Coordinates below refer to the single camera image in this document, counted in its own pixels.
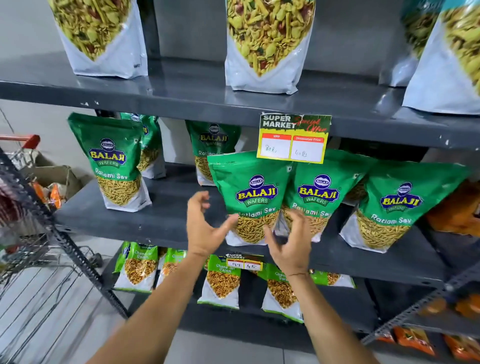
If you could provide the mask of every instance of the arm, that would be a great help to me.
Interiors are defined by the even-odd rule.
[[[290,210],[288,214],[293,224],[287,244],[277,244],[268,228],[264,228],[265,241],[297,296],[318,361],[323,364],[379,364],[346,328],[311,279],[308,264],[312,242],[308,220],[298,210]]]
[[[204,191],[197,192],[188,202],[188,253],[177,270],[165,277],[88,364],[163,363],[205,260],[238,219],[238,215],[232,215],[218,229],[212,228],[203,214],[210,207],[207,200],[208,192]]]

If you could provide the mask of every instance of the grey wall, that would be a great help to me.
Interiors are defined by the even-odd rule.
[[[317,0],[305,68],[376,76],[385,55],[402,0]],[[223,61],[226,19],[223,0],[155,0],[163,56]],[[0,60],[63,50],[47,0],[2,1]],[[72,111],[93,110],[0,100],[0,133],[40,134],[40,151],[57,164],[68,164],[77,176],[91,176],[66,118]],[[161,122],[167,161],[192,163],[184,123]],[[257,130],[245,129],[240,146],[256,148]]]
[[[162,56],[223,61],[223,0],[154,0]],[[402,0],[317,0],[305,69],[377,76]]]

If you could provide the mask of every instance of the hand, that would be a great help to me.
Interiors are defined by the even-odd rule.
[[[208,191],[197,192],[188,200],[187,209],[188,254],[198,254],[205,259],[217,250],[239,218],[237,214],[230,215],[219,228],[212,228],[204,217],[210,207],[208,199]]]
[[[310,223],[305,215],[296,209],[287,211],[292,218],[292,231],[285,245],[275,241],[272,231],[264,226],[265,242],[268,244],[270,255],[276,265],[287,276],[303,275],[308,273],[308,262],[312,250]]]

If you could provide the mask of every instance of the floor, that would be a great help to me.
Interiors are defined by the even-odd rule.
[[[85,236],[76,236],[75,240],[78,245],[90,246],[106,259],[121,244],[120,241]],[[58,297],[62,297],[62,300],[55,310],[50,311]],[[132,294],[120,292],[119,298],[128,305]],[[46,303],[39,307],[41,301]],[[48,313],[49,316],[28,345],[18,350],[35,324]],[[17,364],[83,364],[122,322],[122,318],[88,279],[77,277],[70,268],[56,271],[29,268],[0,300],[0,363],[6,363],[6,359],[18,351],[13,360]],[[385,354],[377,357],[382,364],[415,363]],[[247,358],[250,364],[318,363],[311,354],[182,330],[175,335],[166,363],[243,364]]]

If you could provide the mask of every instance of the metal shelving rack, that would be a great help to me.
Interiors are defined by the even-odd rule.
[[[304,70],[299,91],[291,96],[233,92],[225,86],[221,63],[160,58],[156,19],[151,12],[153,1],[143,1],[142,6],[150,10],[143,18],[149,55],[148,77],[121,80],[76,76],[64,52],[22,56],[0,62],[0,98],[249,127],[258,127],[264,111],[329,114],[334,136],[412,146],[480,148],[478,117],[431,115],[404,108],[401,106],[403,90],[379,86],[368,77]],[[146,180],[153,204],[137,213],[105,209],[98,185],[93,181],[52,215],[0,149],[0,178],[123,317],[130,316],[147,296],[136,294],[130,307],[124,307],[113,291],[116,276],[110,273],[116,258],[104,274],[99,275],[69,233],[186,248],[186,202],[201,187],[191,166],[168,164],[167,175],[159,181]],[[218,208],[208,210],[206,219],[218,226],[226,210],[216,188],[208,190],[212,205]],[[480,338],[480,322],[453,313],[432,317],[416,315],[433,299],[480,280],[480,247],[471,244],[471,238],[433,232],[420,221],[386,254],[377,254],[351,248],[338,235],[350,212],[351,208],[343,205],[335,212],[321,244],[313,246],[311,264],[315,269],[355,277],[356,290],[320,289],[363,344],[372,344],[374,350],[380,352],[416,356],[410,348],[374,342],[378,335],[401,324],[433,332],[432,342],[439,352],[445,352],[445,348],[438,343],[441,339],[438,333]],[[264,255],[267,261],[272,261],[264,246],[232,248],[223,243],[218,253],[232,249]],[[196,304],[203,274],[181,328],[285,349],[313,351],[303,325],[260,309],[266,287],[247,272],[241,277],[240,310]]]

